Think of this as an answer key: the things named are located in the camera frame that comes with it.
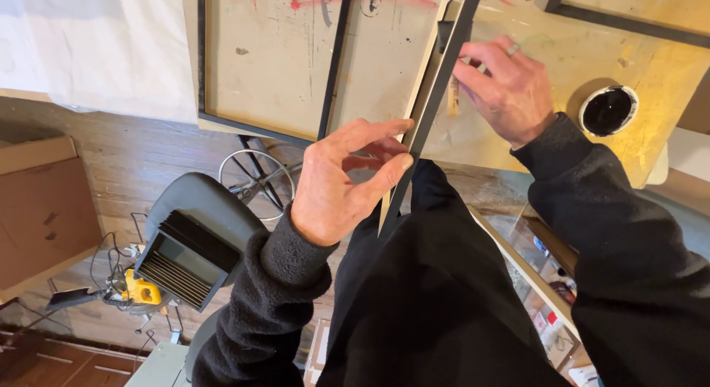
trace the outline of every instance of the floor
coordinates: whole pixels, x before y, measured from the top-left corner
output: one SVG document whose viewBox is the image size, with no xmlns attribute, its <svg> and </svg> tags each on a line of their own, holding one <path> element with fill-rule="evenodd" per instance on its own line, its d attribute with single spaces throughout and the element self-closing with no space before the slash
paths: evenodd
<svg viewBox="0 0 710 387">
<path fill-rule="evenodd" d="M 129 213 L 147 213 L 164 188 L 186 172 L 203 172 L 217 176 L 222 160 L 241 148 L 234 135 L 200 130 L 197 126 L 173 122 L 127 117 L 102 112 L 77 113 L 57 105 L 0 98 L 0 140 L 10 143 L 71 135 L 84 159 L 89 182 L 94 192 L 94 204 L 104 233 L 116 232 L 116 244 L 123 248 L 128 243 L 138 243 L 139 237 Z M 265 139 L 265 144 L 282 162 L 292 165 L 302 159 L 302 148 L 277 140 Z M 477 166 L 440 164 L 449 181 L 461 193 L 464 201 L 471 203 L 505 236 L 503 230 L 513 224 L 525 206 L 525 188 L 531 178 L 517 172 L 500 172 Z M 353 178 L 366 175 L 357 174 Z M 266 215 L 271 207 L 260 198 L 250 208 L 258 215 Z M 408 199 L 402 208 L 408 212 Z M 143 230 L 141 216 L 138 226 Z M 265 222 L 273 229 L 276 221 Z M 328 262 L 333 274 L 347 249 L 345 238 Z M 99 280 L 109 273 L 104 244 L 97 254 L 93 267 L 91 258 L 56 275 L 53 280 L 59 291 L 93 285 L 89 271 Z M 21 296 L 30 308 L 42 311 L 50 297 L 46 283 L 37 285 Z M 208 308 L 201 314 L 184 305 L 180 315 L 184 336 L 190 339 L 200 324 L 214 310 L 229 300 L 229 288 L 221 289 Z M 315 319 L 330 319 L 333 309 L 333 291 L 315 301 L 315 317 L 302 335 L 300 359 L 304 360 L 312 340 Z M 18 305 L 0 312 L 0 322 L 28 324 L 37 316 Z M 145 343 L 148 329 L 158 341 L 169 341 L 170 332 L 165 317 L 155 316 L 143 329 L 134 332 L 142 319 L 119 312 L 102 302 L 90 302 L 61 310 L 50 321 L 37 327 L 60 334 L 94 341 L 105 341 L 122 346 L 140 348 Z M 170 320 L 177 327 L 175 309 L 170 309 Z M 148 342 L 146 349 L 152 349 Z"/>
</svg>

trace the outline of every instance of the cardboard box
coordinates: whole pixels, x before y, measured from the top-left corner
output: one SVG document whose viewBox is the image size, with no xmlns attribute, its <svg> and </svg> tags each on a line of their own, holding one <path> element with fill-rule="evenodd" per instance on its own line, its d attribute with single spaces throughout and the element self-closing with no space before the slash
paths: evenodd
<svg viewBox="0 0 710 387">
<path fill-rule="evenodd" d="M 101 241 L 71 137 L 0 148 L 0 304 L 93 255 Z"/>
<path fill-rule="evenodd" d="M 303 384 L 305 387 L 315 387 L 320 373 L 323 372 L 329 334 L 330 320 L 320 319 L 315 327 L 313 343 L 308 353 L 308 359 L 306 359 L 306 372 L 303 373 Z"/>
</svg>

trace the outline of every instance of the black fleece sweater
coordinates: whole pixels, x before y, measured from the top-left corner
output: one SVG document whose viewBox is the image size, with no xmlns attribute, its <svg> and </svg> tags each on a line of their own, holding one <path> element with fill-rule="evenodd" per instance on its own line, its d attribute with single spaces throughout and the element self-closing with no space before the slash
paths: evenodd
<svg viewBox="0 0 710 387">
<path fill-rule="evenodd" d="M 535 177 L 533 208 L 580 251 L 572 317 L 604 383 L 710 386 L 710 265 L 670 214 L 563 113 L 512 155 Z M 254 237 L 193 383 L 301 386 L 292 361 L 334 249 L 308 243 L 288 214 Z M 527 315 L 501 264 L 470 216 L 401 217 L 351 300 L 336 301 L 318 386 L 568 386 L 529 319 L 516 326 Z"/>
</svg>

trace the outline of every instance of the black frame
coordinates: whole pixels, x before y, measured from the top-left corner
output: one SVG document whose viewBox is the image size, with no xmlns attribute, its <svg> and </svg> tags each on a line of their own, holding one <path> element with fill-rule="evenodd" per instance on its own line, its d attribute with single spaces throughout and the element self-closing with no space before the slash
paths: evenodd
<svg viewBox="0 0 710 387">
<path fill-rule="evenodd" d="M 665 38 L 666 40 L 677 41 L 679 43 L 710 48 L 710 36 L 676 28 L 663 27 L 635 19 L 619 17 L 617 15 L 605 14 L 599 11 L 586 10 L 573 5 L 563 4 L 562 0 L 548 1 L 547 6 L 545 6 L 545 12 L 562 15 L 567 18 L 579 19 L 580 21 L 591 22 L 592 24 L 603 25 L 605 27 L 632 31 L 646 36 Z"/>
<path fill-rule="evenodd" d="M 335 88 L 339 77 L 340 59 L 342 56 L 343 46 L 345 45 L 345 35 L 347 30 L 348 18 L 350 17 L 351 2 L 352 0 L 343 0 L 340 7 L 340 14 L 338 16 L 338 27 L 335 31 L 335 42 L 333 44 L 333 55 L 330 59 L 330 69 L 328 71 L 328 80 L 326 82 L 325 87 L 325 98 L 323 101 L 323 109 L 321 113 L 321 119 L 318 127 L 318 135 L 316 141 L 324 138 L 328 133 L 333 98 L 335 96 Z M 238 120 L 222 118 L 220 116 L 208 114 L 205 112 L 206 88 L 204 85 L 204 73 L 206 61 L 205 39 L 207 38 L 207 22 L 205 21 L 206 12 L 207 0 L 197 0 L 197 116 L 199 116 L 200 119 L 221 123 L 222 125 L 231 126 L 234 128 L 244 129 L 247 132 L 253 132 L 259 135 L 273 137 L 275 139 L 281 139 L 283 141 L 295 143 L 297 145 L 313 144 L 314 142 L 312 140 L 287 135 L 285 133 L 276 132 L 270 129 L 260 128 L 258 126 L 239 122 Z"/>
<path fill-rule="evenodd" d="M 421 97 L 422 85 L 425 85 L 427 75 L 424 75 L 422 83 L 420 84 L 420 92 L 417 93 L 417 98 L 415 99 L 414 108 L 412 113 L 414 114 L 417 110 L 418 105 L 423 105 L 421 115 L 419 117 L 418 123 L 414 128 L 407 131 L 402 139 L 402 142 L 409 147 L 409 153 L 414 158 L 413 164 L 405 171 L 402 179 L 397 183 L 394 191 L 391 192 L 391 198 L 389 205 L 383 202 L 382 211 L 380 214 L 382 227 L 379 230 L 378 238 L 386 239 L 388 238 L 395 229 L 395 223 L 397 216 L 402 206 L 402 201 L 404 201 L 404 195 L 409 187 L 409 183 L 412 181 L 412 176 L 414 176 L 414 170 L 419 162 L 419 157 L 424 149 L 424 144 L 429 136 L 429 131 L 436 118 L 437 111 L 439 110 L 439 105 L 444 98 L 444 93 L 449 85 L 449 79 L 451 78 L 451 73 L 454 70 L 454 64 L 459 57 L 459 52 L 461 51 L 461 46 L 465 41 L 471 38 L 471 24 L 474 19 L 476 10 L 478 9 L 480 0 L 463 0 L 459 13 L 456 16 L 456 20 L 453 26 L 448 24 L 446 33 L 449 33 L 448 28 L 451 28 L 448 38 L 440 38 L 440 42 L 446 41 L 443 55 L 439 61 L 439 66 L 436 69 L 434 79 L 431 82 L 431 87 L 429 88 L 429 93 L 426 97 Z M 439 34 L 442 35 L 444 31 L 441 29 L 442 21 L 446 19 L 446 14 L 444 13 L 444 19 L 439 20 Z M 440 44 L 434 44 L 431 52 L 429 53 L 430 59 L 427 65 L 427 70 L 425 72 L 431 71 L 429 65 L 432 61 L 432 55 L 435 51 L 440 52 Z"/>
</svg>

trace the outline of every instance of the white container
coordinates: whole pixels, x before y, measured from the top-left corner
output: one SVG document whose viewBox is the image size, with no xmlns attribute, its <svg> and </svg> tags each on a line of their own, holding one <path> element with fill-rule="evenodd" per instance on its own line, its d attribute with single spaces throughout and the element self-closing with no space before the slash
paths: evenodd
<svg viewBox="0 0 710 387">
<path fill-rule="evenodd" d="M 613 91 L 613 90 L 616 90 L 619 88 L 622 91 L 624 91 L 626 94 L 628 94 L 629 98 L 631 99 L 631 109 L 629 110 L 628 115 L 626 116 L 626 119 L 624 119 L 621 122 L 621 124 L 616 129 L 614 129 L 611 133 L 609 133 L 608 135 L 597 135 L 596 133 L 591 132 L 589 129 L 586 128 L 586 125 L 584 124 L 584 111 L 586 110 L 587 106 L 597 96 L 602 95 L 605 92 Z M 626 128 L 631 123 L 631 121 L 634 120 L 634 118 L 636 118 L 637 113 L 638 113 L 638 95 L 636 94 L 636 92 L 632 88 L 630 88 L 628 86 L 622 86 L 622 85 L 608 86 L 608 87 L 599 89 L 598 91 L 591 93 L 591 96 L 588 97 L 587 100 L 585 100 L 584 103 L 581 105 L 581 109 L 579 110 L 579 125 L 581 126 L 581 128 L 585 132 L 589 133 L 590 135 L 598 136 L 598 137 L 608 137 L 608 136 L 612 136 L 612 135 L 619 133 L 621 130 L 624 130 L 624 128 Z"/>
</svg>

